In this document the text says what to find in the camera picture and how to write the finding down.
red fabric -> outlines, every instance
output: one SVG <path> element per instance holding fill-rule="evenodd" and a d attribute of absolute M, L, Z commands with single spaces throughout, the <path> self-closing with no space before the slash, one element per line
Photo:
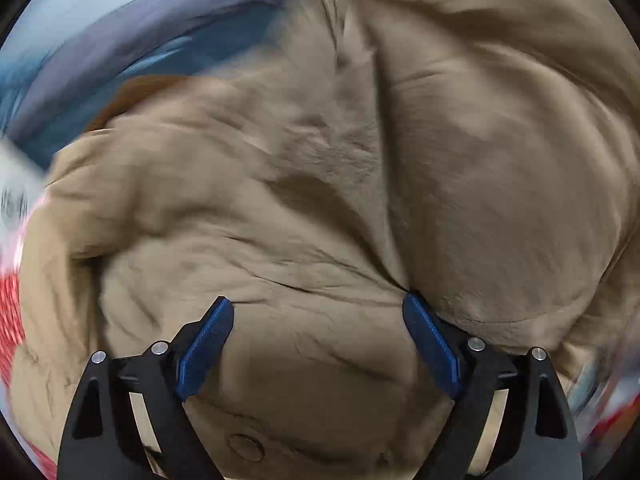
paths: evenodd
<path fill-rule="evenodd" d="M 16 347 L 24 339 L 18 303 L 18 273 L 0 276 L 0 376 L 6 386 L 11 382 Z"/>
<path fill-rule="evenodd" d="M 38 457 L 38 460 L 40 460 L 40 471 L 42 471 L 42 474 L 46 476 L 47 480 L 56 480 L 56 476 L 58 475 L 58 468 L 53 463 L 53 460 L 43 452 L 41 452 L 38 448 L 31 446 L 31 449 L 33 449 L 33 452 Z"/>
<path fill-rule="evenodd" d="M 635 418 L 635 413 L 638 411 L 638 409 L 640 409 L 640 396 L 637 396 L 631 404 L 625 406 L 624 408 L 621 408 L 618 412 L 614 413 L 609 418 L 601 420 L 591 432 L 591 434 L 596 438 L 602 438 L 604 434 L 606 434 L 607 431 L 609 431 L 612 426 L 625 414 L 633 412 Z"/>

beige jacket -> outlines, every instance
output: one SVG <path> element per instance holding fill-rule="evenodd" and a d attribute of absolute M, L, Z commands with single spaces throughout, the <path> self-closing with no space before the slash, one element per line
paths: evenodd
<path fill-rule="evenodd" d="M 638 306 L 640 54 L 607 0 L 297 0 L 276 36 L 58 155 L 11 384 L 50 456 L 91 352 L 217 295 L 236 325 L 187 409 L 251 480 L 412 476 L 450 405 L 410 287 L 569 376 Z"/>

black frame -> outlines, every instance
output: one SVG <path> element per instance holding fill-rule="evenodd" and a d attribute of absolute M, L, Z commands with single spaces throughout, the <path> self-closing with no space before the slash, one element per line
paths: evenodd
<path fill-rule="evenodd" d="M 0 0 L 0 45 L 4 43 L 15 22 L 30 0 Z M 609 0 L 622 17 L 631 35 L 640 43 L 640 0 Z M 640 418 L 607 463 L 591 480 L 623 480 L 640 470 Z M 43 475 L 31 462 L 15 439 L 0 413 L 0 470 L 3 476 L 15 480 L 43 480 Z"/>

silver bolt head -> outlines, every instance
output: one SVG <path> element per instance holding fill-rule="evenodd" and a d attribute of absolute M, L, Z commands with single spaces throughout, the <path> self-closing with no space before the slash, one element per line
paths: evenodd
<path fill-rule="evenodd" d="M 91 362 L 99 365 L 106 358 L 107 358 L 107 354 L 105 354 L 102 350 L 98 350 L 97 352 L 94 352 L 94 354 L 91 356 Z"/>
<path fill-rule="evenodd" d="M 482 341 L 482 339 L 480 339 L 479 337 L 472 337 L 471 339 L 469 339 L 469 341 L 466 342 L 466 344 L 474 352 L 481 352 L 486 347 L 484 341 Z"/>
<path fill-rule="evenodd" d="M 531 355 L 533 355 L 533 358 L 537 361 L 544 361 L 546 359 L 546 352 L 537 346 L 531 351 Z"/>
<path fill-rule="evenodd" d="M 169 345 L 166 341 L 157 341 L 151 347 L 151 351 L 156 355 L 162 355 L 167 351 L 168 348 Z"/>

blue fabric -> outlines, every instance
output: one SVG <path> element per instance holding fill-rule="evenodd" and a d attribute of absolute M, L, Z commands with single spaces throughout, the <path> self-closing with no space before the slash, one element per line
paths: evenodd
<path fill-rule="evenodd" d="M 38 60 L 41 66 L 31 62 L 18 67 L 24 84 L 20 94 L 11 99 L 0 94 L 0 107 L 10 113 L 0 124 L 5 134 L 19 145 L 21 141 L 36 135 L 51 118 L 65 112 L 78 96 L 106 84 L 126 67 L 167 41 L 189 34 L 245 6 L 260 3 L 278 7 L 282 2 L 132 1 L 69 38 L 55 52 L 47 52 L 43 59 Z"/>
<path fill-rule="evenodd" d="M 140 75 L 193 75 L 211 69 L 260 43 L 277 13 L 276 7 L 253 4 L 169 41 L 88 96 L 76 98 L 66 107 L 66 112 L 17 145 L 31 160 L 47 169 L 54 154 L 84 131 L 126 80 Z"/>
<path fill-rule="evenodd" d="M 47 56 L 35 54 L 24 55 L 19 60 L 0 59 L 0 137 L 46 60 Z"/>
<path fill-rule="evenodd" d="M 422 301 L 420 296 L 412 292 L 406 295 L 402 302 L 404 324 L 436 386 L 455 400 L 462 392 L 460 364 L 443 335 L 422 307 Z"/>
<path fill-rule="evenodd" d="M 178 363 L 175 393 L 182 402 L 198 393 L 233 327 L 234 306 L 223 298 Z"/>

